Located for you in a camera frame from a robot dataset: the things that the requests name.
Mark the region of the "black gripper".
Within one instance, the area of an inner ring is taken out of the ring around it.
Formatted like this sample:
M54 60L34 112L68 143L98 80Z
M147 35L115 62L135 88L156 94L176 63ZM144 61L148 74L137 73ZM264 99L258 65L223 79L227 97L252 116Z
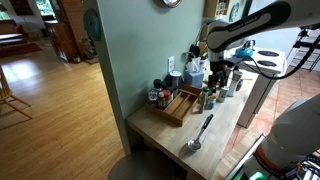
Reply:
M214 78L220 78L219 87L222 88L226 86L226 75L224 72L225 63L224 63L224 53L214 53L212 51L209 52L208 55L210 61L210 71L211 75L208 76L208 86L211 91L214 91Z

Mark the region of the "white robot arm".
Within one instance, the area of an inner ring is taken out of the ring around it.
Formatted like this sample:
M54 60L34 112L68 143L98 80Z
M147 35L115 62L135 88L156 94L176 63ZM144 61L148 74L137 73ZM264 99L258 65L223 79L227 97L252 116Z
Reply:
M264 31L309 27L320 23L320 0L275 0L231 24L209 25L207 46L213 63L229 44ZM299 164L320 149L320 95L293 103L273 122L270 133L244 163L247 177L292 180Z

